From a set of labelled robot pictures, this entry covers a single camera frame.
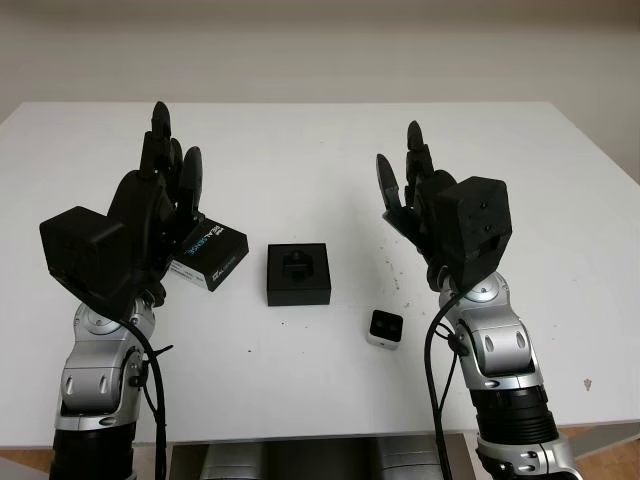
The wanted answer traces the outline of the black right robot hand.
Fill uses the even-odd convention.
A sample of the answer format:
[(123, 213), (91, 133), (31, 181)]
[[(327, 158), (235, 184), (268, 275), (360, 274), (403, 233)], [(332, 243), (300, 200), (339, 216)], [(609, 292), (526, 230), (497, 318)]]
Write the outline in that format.
[(378, 185), (385, 206), (384, 220), (407, 238), (427, 263), (431, 290), (442, 289), (448, 274), (442, 253), (442, 232), (435, 225), (435, 196), (455, 184), (451, 174), (436, 170), (417, 121), (407, 129), (406, 180), (400, 188), (388, 159), (376, 156)]

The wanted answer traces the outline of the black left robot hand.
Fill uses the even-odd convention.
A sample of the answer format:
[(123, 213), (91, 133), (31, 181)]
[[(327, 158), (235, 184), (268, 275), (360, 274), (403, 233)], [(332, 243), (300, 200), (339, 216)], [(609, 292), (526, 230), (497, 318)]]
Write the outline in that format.
[(139, 168), (121, 180), (107, 213), (130, 235), (128, 296), (149, 299), (156, 307), (164, 303), (162, 279), (181, 245), (204, 220), (199, 211), (202, 183), (200, 149), (182, 150), (172, 136), (169, 109), (158, 101)]

